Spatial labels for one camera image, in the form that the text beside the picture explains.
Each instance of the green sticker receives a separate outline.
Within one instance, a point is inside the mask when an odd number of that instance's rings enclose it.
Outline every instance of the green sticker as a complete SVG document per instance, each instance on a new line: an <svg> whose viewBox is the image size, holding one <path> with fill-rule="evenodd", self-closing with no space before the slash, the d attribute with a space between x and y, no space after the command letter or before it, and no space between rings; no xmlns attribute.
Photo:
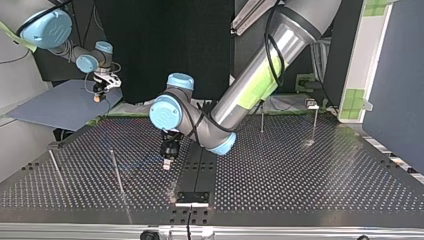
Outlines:
<svg viewBox="0 0 424 240"><path fill-rule="evenodd" d="M365 102L364 97L365 90L363 89L347 89L340 118L359 119Z"/></svg>
<svg viewBox="0 0 424 240"><path fill-rule="evenodd" d="M386 11L387 5L387 0L367 0L367 4L365 5L364 16L383 16Z"/></svg>
<svg viewBox="0 0 424 240"><path fill-rule="evenodd" d="M275 71L279 73L281 71L281 63L278 56L275 56L272 62L274 63ZM268 61L264 61L261 64L252 78L237 103L248 110L252 109L259 100L265 100L278 87L272 76Z"/></svg>

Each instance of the white panel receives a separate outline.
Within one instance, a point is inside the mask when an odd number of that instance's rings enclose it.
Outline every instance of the white panel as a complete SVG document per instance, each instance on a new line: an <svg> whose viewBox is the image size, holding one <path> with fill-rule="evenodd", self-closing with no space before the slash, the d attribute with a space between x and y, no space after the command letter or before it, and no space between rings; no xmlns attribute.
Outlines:
<svg viewBox="0 0 424 240"><path fill-rule="evenodd" d="M20 58L27 51L0 31L0 63ZM0 64L0 182L43 154L54 141L51 128L2 116L46 90L48 85L41 80L32 53L22 60Z"/></svg>
<svg viewBox="0 0 424 240"><path fill-rule="evenodd" d="M47 151L53 129L21 121L0 127L0 182Z"/></svg>
<svg viewBox="0 0 424 240"><path fill-rule="evenodd" d="M0 31L0 62L20 58L26 51ZM17 62L0 64L0 115L47 89L48 85L41 80L32 53Z"/></svg>

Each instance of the metal post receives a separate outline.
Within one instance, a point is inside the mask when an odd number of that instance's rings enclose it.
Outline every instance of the metal post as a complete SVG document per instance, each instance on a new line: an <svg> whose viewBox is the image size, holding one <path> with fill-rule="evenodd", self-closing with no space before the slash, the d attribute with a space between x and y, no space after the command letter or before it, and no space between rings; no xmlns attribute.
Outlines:
<svg viewBox="0 0 424 240"><path fill-rule="evenodd" d="M261 106L261 133L264 132L264 125L265 125L265 111L264 111L264 104Z"/></svg>
<svg viewBox="0 0 424 240"><path fill-rule="evenodd" d="M56 171L60 171L59 166L57 165L56 158L55 158L55 156L54 156L53 150L49 149L49 154L50 154L50 158L51 158L51 159L52 159L52 161L53 161L54 169L55 169Z"/></svg>
<svg viewBox="0 0 424 240"><path fill-rule="evenodd" d="M118 162L116 161L115 152L113 149L110 150L110 156L112 157L113 166L115 168L116 178L118 180L119 188L122 194L125 194L124 187L122 186L121 174L119 173Z"/></svg>

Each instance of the black cable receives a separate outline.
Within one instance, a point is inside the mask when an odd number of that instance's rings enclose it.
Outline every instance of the black cable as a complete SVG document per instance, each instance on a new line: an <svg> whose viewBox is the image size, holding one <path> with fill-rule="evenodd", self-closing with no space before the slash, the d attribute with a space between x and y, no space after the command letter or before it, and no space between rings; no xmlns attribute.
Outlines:
<svg viewBox="0 0 424 240"><path fill-rule="evenodd" d="M70 2L72 2L72 1L73 1L73 0L67 0L67 1L65 1L65 2L63 2L63 3L61 3L61 4L57 5L57 6L54 6L54 7L50 8L50 9L47 9L46 11L44 11L44 12L42 12L42 13L38 14L37 16L35 16L35 17L31 18L31 20L29 20L29 21L25 22L24 24L22 24L22 25L18 28L18 30L16 31L16 36L20 37L20 36L21 36L22 31L23 31L25 28L27 28L29 25L31 25L31 24L33 24L33 23L35 23L35 22L36 22L36 21L38 21L40 18L42 18L42 17L46 16L47 14L49 14L49 13L53 12L54 10L64 7L65 5L69 4L69 3L70 3Z"/></svg>
<svg viewBox="0 0 424 240"><path fill-rule="evenodd" d="M75 22L75 30L77 31L77 35L78 35L78 45L81 46L82 40L81 40L81 33L79 31L79 25L78 25L78 20L77 20L77 14L75 11L75 5L74 5L74 1L71 2L71 7L72 7L72 15L74 18L74 22Z"/></svg>
<svg viewBox="0 0 424 240"><path fill-rule="evenodd" d="M26 58L28 56L28 54L29 54L29 49L27 50L27 52L25 53L25 55L23 55L22 57L17 58L17 59L13 59L13 60L9 60L9 61L0 62L0 64L17 62L19 60L22 60L22 59Z"/></svg>
<svg viewBox="0 0 424 240"><path fill-rule="evenodd" d="M191 231L190 231L191 210L192 210L192 207L190 207L190 213L188 215L188 221L187 221L187 226L186 226L186 228L187 228L187 239L188 240L191 240Z"/></svg>
<svg viewBox="0 0 424 240"><path fill-rule="evenodd" d="M90 30L91 27L91 22L93 21L93 16L94 16L94 10L96 9L96 2L93 1L93 7L91 8L91 13L90 13L90 17L88 19L88 24L87 24L87 28L85 29L85 33L84 33L84 39L82 41L82 47L85 47L85 43L87 41L87 36L88 36L88 32Z"/></svg>
<svg viewBox="0 0 424 240"><path fill-rule="evenodd" d="M234 132L239 133L239 132L243 131L244 129L246 129L246 127L249 126L250 122L252 121L253 116L256 115L256 113L259 111L259 109L263 106L264 103L265 103L265 101L261 100L259 102L258 106L256 107L255 111L253 111L252 115L250 115L249 119L244 124L244 126L242 126L239 129L236 129L236 131L234 131Z"/></svg>
<svg viewBox="0 0 424 240"><path fill-rule="evenodd" d="M173 93L165 92L163 95L171 96L172 98L174 98L174 99L178 102L178 104L180 104L180 106L183 106L184 111L187 113L188 119L189 119L189 121L190 121L190 124L191 124L191 127L192 127L192 131L194 131L194 136L195 136L195 138L196 138L196 141L197 141L198 143L200 143L200 141L199 141L199 135L198 135L198 133L197 133L197 127L196 127L196 124L194 124L193 117L191 116L190 112L188 111L187 106L183 103L183 101L181 101L181 99L180 99L179 97L177 97L177 96L176 96L175 94L173 94Z"/></svg>
<svg viewBox="0 0 424 240"><path fill-rule="evenodd" d="M269 27L271 25L271 20L272 20L272 17L274 16L275 10L277 9L278 4L280 2L281 2L281 0L277 0L275 2L274 6L272 7L271 12L270 12L270 14L268 16L268 20L267 20L266 27L265 27L265 34L264 34L265 51L266 51L268 63L269 63L269 66L271 68L272 76L274 77L274 80L278 84L278 86L281 86L283 84L283 82L284 82L283 74L284 74L284 71L285 71L285 67L286 66L285 66L285 61L284 61L283 54L281 53L280 49L278 49L278 45L277 45L275 39L269 33ZM274 63L272 61L271 49L270 49L270 46L269 46L270 43L273 45L275 51L277 52L278 58L279 58L280 63L281 63L280 77L278 77L278 74L277 74L277 72L275 70L275 67L274 67Z"/></svg>
<svg viewBox="0 0 424 240"><path fill-rule="evenodd" d="M312 62L314 64L315 69L317 69L317 72L318 72L318 65L317 65L316 61L312 61ZM334 111L336 111L337 115L339 115L339 110L337 109L338 107L336 105L334 105L334 103L331 101L330 97L327 94L327 91L325 90L324 83L322 82L321 77L319 76L319 74L317 74L317 75L318 75L318 82L321 84L321 88L322 88L322 91L324 92L325 97L328 99L328 102L330 103L331 107L333 107Z"/></svg>
<svg viewBox="0 0 424 240"><path fill-rule="evenodd" d="M0 128L5 127L5 126L7 126L7 125L9 125L9 124L11 124L11 123L14 123L14 122L16 122L16 121L17 121L17 119L13 119L13 120L12 120L12 121L10 121L10 122L7 122L7 123L5 123L5 124L0 125Z"/></svg>

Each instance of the black curtain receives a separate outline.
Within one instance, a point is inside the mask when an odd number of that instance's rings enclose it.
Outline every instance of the black curtain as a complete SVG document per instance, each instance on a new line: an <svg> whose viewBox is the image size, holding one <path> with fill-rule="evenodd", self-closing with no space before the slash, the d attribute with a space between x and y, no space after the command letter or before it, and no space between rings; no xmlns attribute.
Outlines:
<svg viewBox="0 0 424 240"><path fill-rule="evenodd" d="M157 97L173 72L195 79L197 99L218 100L228 88L233 1L97 0L96 6L122 65L126 102Z"/></svg>

